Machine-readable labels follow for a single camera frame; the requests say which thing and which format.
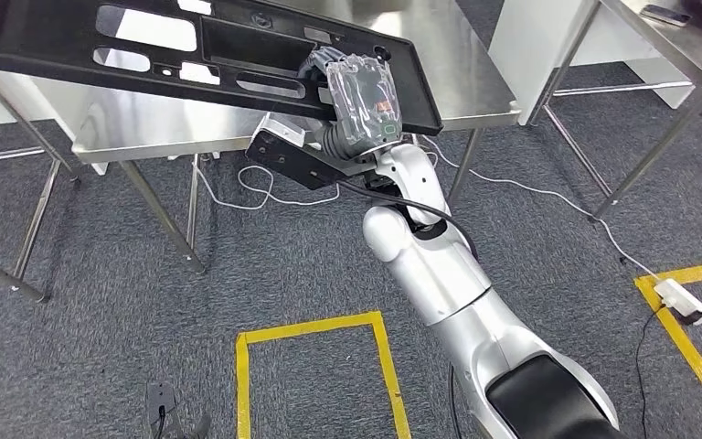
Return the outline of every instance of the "cutout slot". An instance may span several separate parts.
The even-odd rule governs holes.
[[[106,37],[185,52],[197,50],[195,25],[179,18],[103,5],[98,8],[95,29]]]
[[[183,11],[197,12],[198,14],[203,14],[204,16],[211,15],[211,2],[204,2],[203,0],[177,0],[179,7]]]
[[[116,48],[96,48],[92,51],[92,60],[102,66],[130,71],[144,72],[152,67],[146,55]]]
[[[304,33],[305,37],[308,39],[312,39],[320,43],[332,44],[332,37],[329,35],[329,32],[306,26]]]
[[[219,85],[220,83],[219,70],[216,67],[196,64],[194,62],[182,62],[179,78],[210,85]]]
[[[238,83],[242,89],[248,91],[274,94],[276,96],[294,99],[302,99],[305,97],[305,87],[296,80],[286,80],[284,78],[243,71],[238,74],[236,83]]]

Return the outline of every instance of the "rectangular hole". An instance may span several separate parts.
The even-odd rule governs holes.
[[[335,101],[332,99],[332,93],[326,87],[319,87],[319,101],[332,105]]]
[[[204,84],[219,85],[219,70],[216,67],[204,66],[194,62],[182,62],[179,78]]]
[[[102,66],[130,71],[149,71],[152,67],[146,55],[116,48],[96,48],[92,51],[92,60]]]
[[[103,5],[98,8],[95,28],[106,37],[185,52],[197,50],[195,25],[179,18]]]
[[[203,0],[178,0],[178,3],[183,11],[197,12],[204,16],[211,15],[211,2],[204,2]]]
[[[271,68],[273,72],[286,70],[296,74],[316,47],[316,43],[307,39],[214,18],[203,17],[202,20],[203,56],[212,62],[237,61],[245,68],[263,66]]]
[[[296,80],[286,80],[284,78],[243,71],[238,74],[236,83],[242,89],[256,91],[257,93],[268,93],[294,99],[305,97],[305,87]]]
[[[332,44],[332,37],[329,35],[328,32],[319,29],[314,29],[308,26],[305,27],[304,32],[305,37],[308,39],[312,39],[313,41],[319,41],[325,44]]]

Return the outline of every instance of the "gray carpet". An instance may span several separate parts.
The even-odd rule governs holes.
[[[479,34],[493,33],[500,2],[462,2]],[[569,81],[636,80],[623,66],[577,69]],[[673,117],[652,93],[572,98],[554,104],[611,185]],[[68,151],[53,123],[40,128]],[[467,133],[439,137],[456,160]],[[0,150],[30,146],[0,126]],[[557,190],[595,208],[601,194],[549,123],[489,130],[474,160],[489,177]],[[45,157],[0,162],[0,264],[14,263],[48,169]],[[235,174],[248,161],[225,154],[206,166],[227,201],[253,205]],[[140,162],[179,224],[190,166]],[[414,437],[452,437],[447,360],[406,298],[367,250],[368,202],[344,192],[311,208],[269,204],[246,212],[203,193],[194,275],[182,264],[121,169],[84,169],[57,183],[27,280],[53,294],[33,305],[0,287],[0,437],[147,437],[144,386],[168,380],[185,425],[203,410],[213,438],[236,433],[235,339],[240,331],[381,310]],[[445,186],[453,171],[438,167]],[[247,181],[264,185],[263,176]],[[276,195],[319,199],[276,177]],[[583,364],[612,397],[623,431],[642,437],[633,353],[650,310],[600,229],[558,200],[515,187],[468,184],[455,215],[478,244],[483,267],[515,312]],[[702,118],[607,217],[623,247],[656,271],[702,263]],[[692,291],[702,296],[702,284]],[[702,352],[702,327],[688,330]],[[250,347],[251,425],[257,438],[395,437],[368,328]],[[653,322],[641,369],[650,438],[702,437],[702,387]],[[465,437],[471,430],[459,399]]]

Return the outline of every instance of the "power strip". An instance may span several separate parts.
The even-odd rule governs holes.
[[[655,292],[661,296],[664,305],[674,308],[679,313],[679,320],[684,325],[702,325],[702,303],[684,286],[674,279],[664,279],[655,286]]]

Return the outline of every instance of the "white cable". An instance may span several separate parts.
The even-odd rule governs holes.
[[[427,142],[429,142],[430,145],[432,145],[432,146],[434,147],[434,149],[437,151],[437,154],[440,155],[440,157],[442,158],[442,161],[444,161],[445,163],[447,163],[447,164],[450,165],[450,166],[453,166],[453,167],[456,167],[456,168],[459,167],[458,165],[456,165],[456,164],[455,164],[454,162],[452,162],[451,160],[448,160],[448,157],[446,157],[446,156],[442,153],[442,150],[440,149],[440,147],[437,146],[437,144],[436,144],[433,140],[431,140],[429,137],[427,137],[427,136],[425,136],[425,135],[422,136],[422,137],[423,137]],[[482,179],[482,180],[485,180],[485,181],[488,181],[488,182],[491,182],[491,183],[507,183],[507,184],[510,184],[510,185],[515,185],[515,186],[521,187],[521,188],[523,188],[523,189],[525,189],[525,190],[529,190],[529,191],[531,191],[531,192],[536,192],[536,193],[538,193],[538,194],[552,195],[552,196],[561,198],[563,201],[565,201],[567,204],[569,204],[573,209],[575,209],[575,210],[578,211],[579,213],[581,213],[581,214],[583,214],[583,215],[585,215],[585,216],[587,216],[587,217],[593,218],[594,220],[597,220],[599,223],[601,223],[601,225],[604,226],[604,230],[606,230],[607,236],[610,238],[610,241],[612,242],[612,245],[615,246],[615,249],[617,249],[617,251],[618,251],[621,255],[625,256],[626,259],[628,259],[629,261],[633,262],[634,264],[636,264],[636,266],[638,266],[639,268],[641,268],[642,270],[644,270],[645,272],[647,272],[648,274],[650,274],[651,276],[653,276],[653,278],[654,278],[655,280],[657,280],[657,281],[660,281],[660,280],[661,280],[655,273],[652,272],[652,270],[650,270],[649,268],[645,267],[641,262],[636,261],[633,257],[631,257],[631,255],[629,255],[628,253],[626,253],[625,250],[623,250],[623,249],[621,248],[620,244],[618,244],[617,241],[615,240],[614,236],[612,236],[612,232],[610,231],[610,226],[606,223],[606,221],[604,221],[603,219],[598,219],[598,218],[594,217],[592,213],[588,212],[588,211],[585,210],[585,209],[580,208],[579,206],[577,206],[576,204],[574,204],[573,202],[571,202],[568,198],[564,197],[563,195],[559,194],[558,192],[553,192],[552,190],[535,189],[535,188],[533,188],[533,187],[526,186],[526,185],[524,185],[524,184],[522,184],[522,183],[518,183],[518,182],[515,181],[515,180],[509,180],[509,179],[506,179],[506,178],[489,178],[489,177],[484,177],[484,176],[480,175],[479,173],[475,172],[475,171],[472,170],[472,169],[470,169],[470,173],[472,173],[473,175],[475,175],[476,177],[478,177],[478,178],[480,178],[480,179]]]
[[[336,199],[340,198],[340,187],[338,185],[335,185],[335,189],[337,190],[337,193],[335,194],[334,197],[332,198],[327,198],[327,199],[320,199],[318,201],[289,201],[289,200],[284,200],[277,198],[272,194],[273,191],[273,183],[275,182],[275,177],[273,176],[273,173],[267,169],[265,169],[262,166],[246,166],[242,168],[240,171],[238,171],[238,182],[240,183],[241,186],[245,187],[246,189],[252,191],[252,192],[259,192],[261,194],[265,194],[265,198],[262,200],[259,206],[238,206],[236,204],[230,204],[226,203],[224,201],[221,201],[220,199],[217,198],[217,196],[214,194],[214,191],[211,189],[211,186],[208,183],[208,180],[206,179],[206,175],[203,174],[203,171],[198,168],[195,163],[192,164],[192,167],[195,169],[197,174],[200,176],[200,179],[203,180],[203,184],[206,186],[206,189],[208,189],[208,194],[211,195],[211,198],[214,200],[215,203],[219,204],[220,206],[225,206],[228,208],[233,208],[233,209],[241,209],[241,210],[259,210],[265,207],[265,205],[268,203],[268,199],[271,198],[273,201],[281,204],[288,204],[292,206],[316,206],[317,204],[323,204],[323,203],[328,203],[330,201],[335,201]],[[243,182],[241,179],[240,175],[243,174],[244,172],[248,171],[249,169],[259,169],[260,171],[264,172],[271,178],[271,183],[268,185],[268,190],[265,189],[259,189],[256,187],[251,187],[247,185],[246,183]]]
[[[437,153],[433,153],[432,151],[427,151],[426,155],[434,155],[434,161],[431,162],[431,167],[437,167],[437,164],[440,162],[440,156],[437,155]]]

